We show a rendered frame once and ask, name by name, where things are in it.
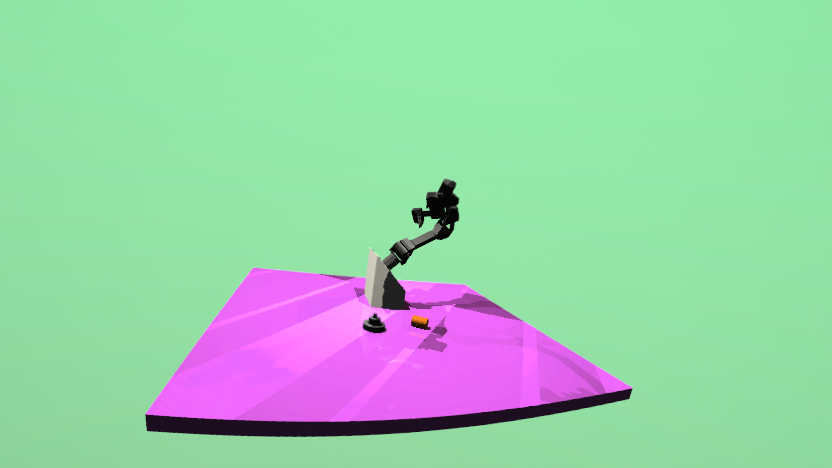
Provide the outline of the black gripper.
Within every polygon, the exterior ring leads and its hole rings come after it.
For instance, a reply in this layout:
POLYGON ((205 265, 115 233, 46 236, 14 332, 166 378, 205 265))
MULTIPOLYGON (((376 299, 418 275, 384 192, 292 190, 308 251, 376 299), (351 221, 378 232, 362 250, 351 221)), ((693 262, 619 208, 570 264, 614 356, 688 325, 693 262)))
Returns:
POLYGON ((424 224, 424 217, 431 217, 431 219, 443 219, 442 227, 445 227, 453 222, 458 222, 460 215, 457 206, 448 206, 445 211, 445 202, 441 202, 441 207, 438 205, 429 206, 429 211, 423 211, 422 208, 413 208, 411 213, 414 223, 419 224, 419 228, 424 224))

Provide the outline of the grey round pedestal with dark shaft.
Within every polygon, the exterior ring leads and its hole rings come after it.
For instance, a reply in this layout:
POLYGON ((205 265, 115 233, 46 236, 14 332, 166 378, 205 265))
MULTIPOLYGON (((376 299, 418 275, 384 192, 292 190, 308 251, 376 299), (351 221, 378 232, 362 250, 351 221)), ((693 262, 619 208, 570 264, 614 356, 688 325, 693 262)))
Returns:
POLYGON ((384 332, 386 323, 381 321, 381 317, 377 313, 369 316, 369 319, 363 321, 362 328, 369 332, 384 332))

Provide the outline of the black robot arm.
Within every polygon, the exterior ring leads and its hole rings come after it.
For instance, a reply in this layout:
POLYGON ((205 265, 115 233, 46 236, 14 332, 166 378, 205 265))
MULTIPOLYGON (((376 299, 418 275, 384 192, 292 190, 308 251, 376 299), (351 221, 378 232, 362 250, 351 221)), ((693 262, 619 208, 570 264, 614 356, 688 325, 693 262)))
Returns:
MULTIPOLYGON (((438 192, 427 192, 426 195, 426 209, 429 208, 431 205, 438 205, 441 207, 441 202, 444 201, 446 205, 446 209, 448 206, 457 206, 459 204, 460 198, 453 192, 456 187, 456 182, 444 179, 438 192)), ((439 219, 436 225, 434 226, 433 230, 420 235, 412 240, 408 238, 404 238, 400 241, 397 241, 389 250, 391 254, 389 254, 385 259, 381 260, 384 265, 390 271, 393 269, 397 264, 404 265, 409 257, 412 255, 413 251, 435 239, 443 240, 448 238, 451 233, 454 231, 455 222, 450 224, 450 228, 447 226, 442 227, 443 219, 439 219), (398 258, 395 254, 400 258, 398 258), (400 261, 401 260, 401 261, 400 261)), ((391 272, 391 271, 390 271, 391 272)), ((391 272, 392 273, 392 272, 391 272)))

